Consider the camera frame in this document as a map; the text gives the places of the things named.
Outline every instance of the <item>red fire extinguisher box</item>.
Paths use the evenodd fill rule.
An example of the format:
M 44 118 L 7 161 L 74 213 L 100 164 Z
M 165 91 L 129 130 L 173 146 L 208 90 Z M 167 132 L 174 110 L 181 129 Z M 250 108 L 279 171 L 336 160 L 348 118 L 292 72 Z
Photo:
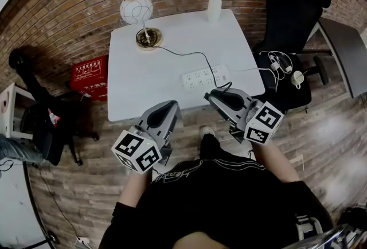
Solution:
M 71 89 L 94 100 L 107 101 L 108 55 L 73 65 Z

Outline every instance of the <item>outlet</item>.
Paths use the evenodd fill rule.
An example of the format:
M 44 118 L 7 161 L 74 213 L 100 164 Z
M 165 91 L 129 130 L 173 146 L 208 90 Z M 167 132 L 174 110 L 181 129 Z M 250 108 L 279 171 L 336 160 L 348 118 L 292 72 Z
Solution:
M 212 67 L 217 85 L 223 85 L 228 82 L 228 68 L 224 64 Z M 181 76 L 183 87 L 188 90 L 197 90 L 202 88 L 215 87 L 213 74 L 210 68 L 200 69 L 199 71 L 189 72 Z

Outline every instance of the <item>wooden floor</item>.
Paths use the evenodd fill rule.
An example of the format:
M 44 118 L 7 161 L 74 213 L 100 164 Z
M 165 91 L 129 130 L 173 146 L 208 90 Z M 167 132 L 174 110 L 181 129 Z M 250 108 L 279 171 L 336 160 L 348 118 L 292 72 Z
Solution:
M 305 63 L 312 65 L 312 56 L 302 56 Z M 319 77 L 310 77 L 313 103 L 345 91 L 332 57 L 322 56 L 330 74 L 330 85 L 323 86 Z M 107 105 L 94 105 L 91 110 L 94 130 L 100 141 L 76 139 L 84 165 L 78 167 L 69 150 L 65 150 L 59 166 L 45 165 L 41 172 L 65 216 L 73 223 L 79 236 L 92 240 L 96 249 L 108 227 L 114 205 L 126 183 L 128 170 L 112 154 L 110 148 L 122 130 L 127 130 L 135 120 L 111 123 L 107 119 Z M 172 153 L 169 166 L 198 154 L 199 128 L 210 125 L 222 141 L 222 147 L 236 154 L 244 154 L 246 145 L 240 145 L 228 134 L 228 123 L 223 122 L 211 107 L 182 111 L 171 136 Z M 364 201 L 367 196 L 366 179 L 352 181 L 349 190 L 340 198 L 340 203 L 327 203 L 326 195 L 330 181 L 351 158 L 366 156 L 367 112 L 360 99 L 349 99 L 326 111 L 306 114 L 302 108 L 290 111 L 280 125 L 274 139 L 288 159 L 303 155 L 296 164 L 302 180 L 325 203 L 336 218 L 345 206 Z M 50 197 L 38 170 L 30 167 L 29 176 L 36 206 L 46 229 L 54 231 L 61 241 L 58 248 L 70 248 L 75 234 L 65 221 Z

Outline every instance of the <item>white vase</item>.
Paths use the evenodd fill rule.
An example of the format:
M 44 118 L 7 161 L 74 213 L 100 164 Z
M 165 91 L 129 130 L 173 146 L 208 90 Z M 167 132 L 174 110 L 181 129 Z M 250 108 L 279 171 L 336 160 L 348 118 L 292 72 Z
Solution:
M 217 22 L 222 10 L 222 0 L 209 0 L 208 2 L 208 18 L 209 22 Z

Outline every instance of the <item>gold lamp base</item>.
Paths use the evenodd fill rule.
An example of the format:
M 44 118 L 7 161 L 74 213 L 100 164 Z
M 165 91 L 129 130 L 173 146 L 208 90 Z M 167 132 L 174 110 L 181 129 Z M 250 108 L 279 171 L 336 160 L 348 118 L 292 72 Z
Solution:
M 163 41 L 162 33 L 160 30 L 156 28 L 146 28 L 146 32 L 144 29 L 139 31 L 136 35 L 136 44 L 137 46 L 144 51 L 151 51 L 160 46 Z

